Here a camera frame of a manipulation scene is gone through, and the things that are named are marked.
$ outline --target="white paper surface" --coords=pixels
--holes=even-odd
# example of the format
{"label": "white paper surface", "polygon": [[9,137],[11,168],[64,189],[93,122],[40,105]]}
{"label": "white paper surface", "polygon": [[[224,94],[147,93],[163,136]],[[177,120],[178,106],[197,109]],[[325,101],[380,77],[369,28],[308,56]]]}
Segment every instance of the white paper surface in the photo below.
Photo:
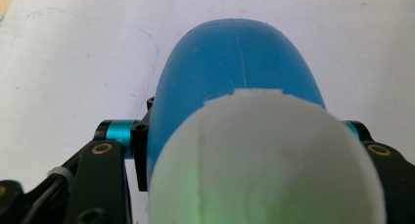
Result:
{"label": "white paper surface", "polygon": [[141,118],[180,37],[223,18],[280,29],[329,112],[415,163],[415,0],[14,0],[0,24],[0,179],[28,191],[103,119]]}

